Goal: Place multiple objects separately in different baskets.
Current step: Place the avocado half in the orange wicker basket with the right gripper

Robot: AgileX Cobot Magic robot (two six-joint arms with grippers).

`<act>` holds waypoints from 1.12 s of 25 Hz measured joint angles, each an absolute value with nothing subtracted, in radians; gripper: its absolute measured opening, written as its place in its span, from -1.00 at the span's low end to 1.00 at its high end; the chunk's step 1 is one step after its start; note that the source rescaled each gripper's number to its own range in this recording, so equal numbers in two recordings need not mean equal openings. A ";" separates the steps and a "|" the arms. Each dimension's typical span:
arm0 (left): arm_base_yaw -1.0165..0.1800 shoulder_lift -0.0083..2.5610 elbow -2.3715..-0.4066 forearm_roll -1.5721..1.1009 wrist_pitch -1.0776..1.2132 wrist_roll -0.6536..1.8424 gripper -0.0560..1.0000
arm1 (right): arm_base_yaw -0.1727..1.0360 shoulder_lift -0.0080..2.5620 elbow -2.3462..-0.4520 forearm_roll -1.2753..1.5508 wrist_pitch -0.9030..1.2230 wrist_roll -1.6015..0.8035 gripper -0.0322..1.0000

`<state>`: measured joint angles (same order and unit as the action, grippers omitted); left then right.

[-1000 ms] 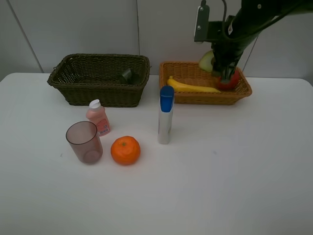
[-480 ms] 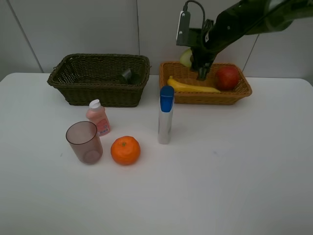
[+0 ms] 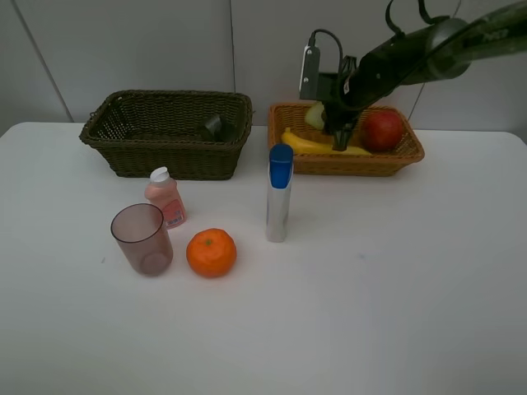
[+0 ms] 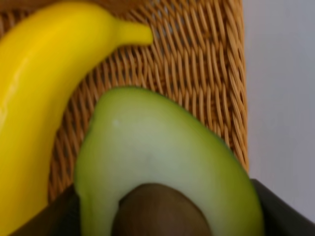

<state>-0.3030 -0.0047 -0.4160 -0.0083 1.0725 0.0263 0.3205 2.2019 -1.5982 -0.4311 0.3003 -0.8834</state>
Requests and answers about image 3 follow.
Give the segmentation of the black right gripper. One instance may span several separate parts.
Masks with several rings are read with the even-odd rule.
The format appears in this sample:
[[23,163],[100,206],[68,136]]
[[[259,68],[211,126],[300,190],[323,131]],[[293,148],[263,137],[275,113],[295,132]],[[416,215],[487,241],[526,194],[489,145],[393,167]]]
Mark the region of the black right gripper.
[[345,56],[338,72],[318,72],[317,101],[323,106],[320,115],[324,122],[324,133],[333,135],[333,150],[346,151],[354,135],[354,129],[361,114],[350,110],[343,103],[343,85],[350,74],[357,70],[357,58]]

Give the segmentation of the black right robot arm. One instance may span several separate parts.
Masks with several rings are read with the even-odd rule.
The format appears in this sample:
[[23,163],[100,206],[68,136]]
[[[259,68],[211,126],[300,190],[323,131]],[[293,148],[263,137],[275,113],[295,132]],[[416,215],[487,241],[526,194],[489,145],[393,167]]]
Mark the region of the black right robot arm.
[[526,3],[516,2],[468,23],[450,16],[432,17],[425,3],[419,14],[426,27],[403,32],[385,13],[393,36],[361,59],[341,58],[324,99],[324,132],[333,149],[345,151],[361,113],[399,86],[459,77],[472,62],[526,50]]

